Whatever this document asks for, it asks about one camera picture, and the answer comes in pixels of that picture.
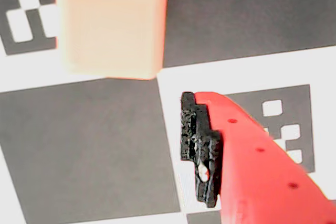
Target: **white spot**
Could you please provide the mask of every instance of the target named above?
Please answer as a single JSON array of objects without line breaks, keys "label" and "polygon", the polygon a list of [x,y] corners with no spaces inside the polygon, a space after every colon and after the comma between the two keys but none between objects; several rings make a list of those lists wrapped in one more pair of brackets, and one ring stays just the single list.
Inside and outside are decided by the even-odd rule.
[{"label": "white spot", "polygon": [[32,10],[40,7],[39,0],[19,0],[23,10]]},{"label": "white spot", "polygon": [[273,100],[262,103],[264,116],[275,116],[282,114],[282,101]]},{"label": "white spot", "polygon": [[283,139],[274,139],[274,142],[276,142],[277,145],[280,146],[281,149],[284,151],[286,150],[286,141]]},{"label": "white spot", "polygon": [[302,163],[302,150],[292,150],[287,152],[288,156],[291,157],[291,159],[297,163],[301,164]]},{"label": "white spot", "polygon": [[38,10],[46,37],[51,38],[58,36],[59,20],[57,6],[55,4],[41,5]]},{"label": "white spot", "polygon": [[207,182],[209,180],[209,172],[205,165],[201,162],[198,166],[198,174],[201,178],[201,181]]},{"label": "white spot", "polygon": [[29,21],[24,10],[9,10],[6,15],[15,42],[24,42],[33,39]]},{"label": "white spot", "polygon": [[300,137],[300,125],[292,124],[281,127],[281,138],[283,140],[295,140]]}]

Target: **red plastic part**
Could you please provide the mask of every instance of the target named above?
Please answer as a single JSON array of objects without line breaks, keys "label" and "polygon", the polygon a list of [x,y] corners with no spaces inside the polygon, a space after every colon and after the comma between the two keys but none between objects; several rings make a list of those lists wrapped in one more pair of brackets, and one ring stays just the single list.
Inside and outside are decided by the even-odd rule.
[{"label": "red plastic part", "polygon": [[240,106],[214,92],[195,97],[224,139],[223,224],[336,224],[332,202]]}]

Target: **checkerboard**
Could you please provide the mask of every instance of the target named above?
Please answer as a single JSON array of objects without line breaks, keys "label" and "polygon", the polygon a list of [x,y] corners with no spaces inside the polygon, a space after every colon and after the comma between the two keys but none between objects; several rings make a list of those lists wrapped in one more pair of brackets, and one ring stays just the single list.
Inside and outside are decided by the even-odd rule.
[{"label": "checkerboard", "polygon": [[228,95],[336,201],[336,0],[169,0],[152,81],[74,75],[55,0],[0,0],[0,223],[220,223],[179,155],[183,91]]}]

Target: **textured black plastic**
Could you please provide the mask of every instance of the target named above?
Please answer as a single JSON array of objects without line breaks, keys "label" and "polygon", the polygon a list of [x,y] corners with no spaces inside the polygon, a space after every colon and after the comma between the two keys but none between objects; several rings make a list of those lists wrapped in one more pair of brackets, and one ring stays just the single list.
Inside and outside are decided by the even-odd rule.
[{"label": "textured black plastic", "polygon": [[[221,188],[222,157],[222,135],[211,130],[206,105],[196,104],[194,93],[184,92],[181,97],[181,160],[194,162],[196,198],[208,208],[216,206]],[[209,172],[207,182],[198,174],[201,162]]]}]

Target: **orange block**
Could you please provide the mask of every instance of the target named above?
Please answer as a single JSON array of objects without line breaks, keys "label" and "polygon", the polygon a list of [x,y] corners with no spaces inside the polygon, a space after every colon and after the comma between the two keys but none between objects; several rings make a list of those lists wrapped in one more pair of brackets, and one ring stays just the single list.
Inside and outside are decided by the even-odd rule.
[{"label": "orange block", "polygon": [[152,79],[162,68],[166,0],[57,0],[71,71]]}]

